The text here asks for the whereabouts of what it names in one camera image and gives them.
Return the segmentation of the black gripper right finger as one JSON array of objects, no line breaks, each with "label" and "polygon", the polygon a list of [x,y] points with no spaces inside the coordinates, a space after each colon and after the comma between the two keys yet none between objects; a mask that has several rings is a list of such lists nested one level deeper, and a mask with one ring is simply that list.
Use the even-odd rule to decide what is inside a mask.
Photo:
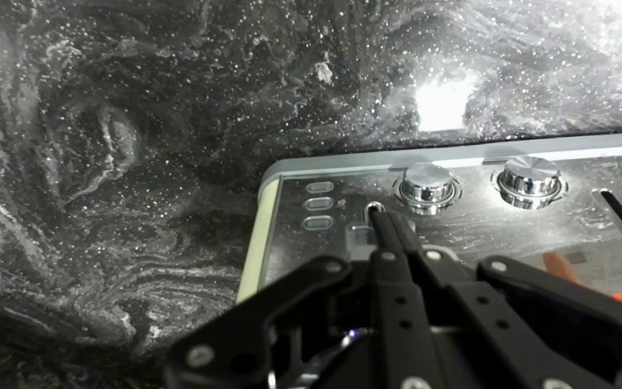
[{"label": "black gripper right finger", "polygon": [[475,270],[429,259],[401,217],[396,232],[425,289],[425,315],[477,338],[490,373],[526,389],[622,387],[620,301],[500,255]]}]

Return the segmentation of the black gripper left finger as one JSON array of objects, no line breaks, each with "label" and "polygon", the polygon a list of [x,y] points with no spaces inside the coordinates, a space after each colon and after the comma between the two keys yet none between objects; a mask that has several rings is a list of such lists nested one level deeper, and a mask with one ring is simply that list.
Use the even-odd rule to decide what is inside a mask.
[{"label": "black gripper left finger", "polygon": [[373,205],[365,262],[320,255],[266,286],[167,359],[169,389],[445,389],[417,238]]}]

